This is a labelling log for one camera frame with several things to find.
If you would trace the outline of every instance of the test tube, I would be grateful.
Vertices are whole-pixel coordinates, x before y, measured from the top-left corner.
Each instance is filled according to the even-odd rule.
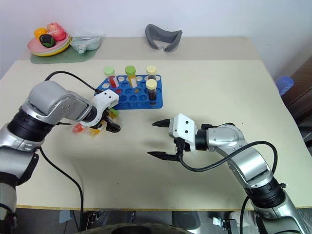
[[[146,68],[146,72],[148,75],[148,79],[156,79],[156,67],[153,65],[149,65]]]
[[[157,81],[154,79],[149,79],[146,81],[146,88],[148,91],[148,98],[151,101],[155,101],[156,100],[156,93],[157,93]]]
[[[134,66],[127,66],[125,68],[125,72],[128,76],[128,80],[130,83],[130,86],[132,88],[136,88],[137,87],[137,76],[136,76],[136,69]]]
[[[115,70],[113,67],[105,67],[104,74],[107,75],[108,81],[113,88],[118,88],[119,82],[117,77],[115,76]]]

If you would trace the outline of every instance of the green cap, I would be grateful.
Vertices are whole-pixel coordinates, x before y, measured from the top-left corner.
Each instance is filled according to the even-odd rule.
[[[136,68],[134,66],[127,66],[125,68],[125,72],[127,75],[135,75],[136,74]]]
[[[113,76],[115,75],[115,70],[113,67],[104,67],[104,74],[107,76]]]

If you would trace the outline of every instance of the yellow plate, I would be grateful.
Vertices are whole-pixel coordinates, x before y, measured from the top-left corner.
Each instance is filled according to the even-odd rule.
[[[69,42],[67,45],[65,45],[63,48],[61,48],[60,50],[58,51],[55,51],[55,52],[52,52],[52,53],[49,53],[49,54],[44,54],[44,55],[41,55],[41,54],[35,54],[35,53],[32,53],[33,55],[36,55],[36,56],[40,56],[40,57],[48,57],[48,56],[52,56],[52,55],[57,55],[61,52],[63,52],[64,50],[66,50],[68,48],[68,46],[70,46],[70,42],[72,41],[72,38],[70,38]]]

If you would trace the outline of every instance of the table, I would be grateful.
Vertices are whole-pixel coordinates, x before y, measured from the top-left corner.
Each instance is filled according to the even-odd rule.
[[[56,126],[43,144],[47,156],[75,178],[84,191],[87,210],[237,210],[246,196],[223,164],[194,173],[177,162],[162,161],[148,151],[173,153],[167,129],[157,120],[183,113],[197,126],[234,123],[248,142],[266,140],[279,153],[275,177],[288,186],[297,207],[310,207],[312,158],[284,106],[274,81],[247,38],[183,38],[173,53],[148,47],[143,38],[106,38],[97,55],[83,63],[35,65],[24,54],[0,81],[0,125],[9,122],[30,90],[55,70],[84,78],[93,86],[104,79],[104,66],[117,74],[133,65],[144,74],[155,65],[162,75],[163,108],[120,111],[121,131],[96,137],[73,134],[72,126]],[[93,92],[67,75],[56,75],[66,89],[85,98]],[[269,147],[256,146],[269,165]],[[211,152],[187,153],[201,167],[221,159]],[[18,207],[78,209],[75,185],[41,157],[31,179],[17,187]]]

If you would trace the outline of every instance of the test tube cap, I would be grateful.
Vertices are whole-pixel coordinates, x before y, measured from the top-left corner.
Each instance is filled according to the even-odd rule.
[[[153,65],[149,65],[149,66],[147,66],[147,68],[146,68],[146,72],[147,72],[147,74],[149,74],[149,75],[156,75],[156,67],[153,66]]]
[[[154,79],[148,79],[146,81],[146,88],[149,90],[154,90],[157,88],[157,81]]]
[[[127,66],[125,68],[125,72],[127,75],[135,75],[136,74],[136,68],[134,66]]]
[[[107,76],[112,76],[112,75],[115,75],[115,70],[113,67],[104,67],[104,70],[103,70],[104,74],[107,75]]]

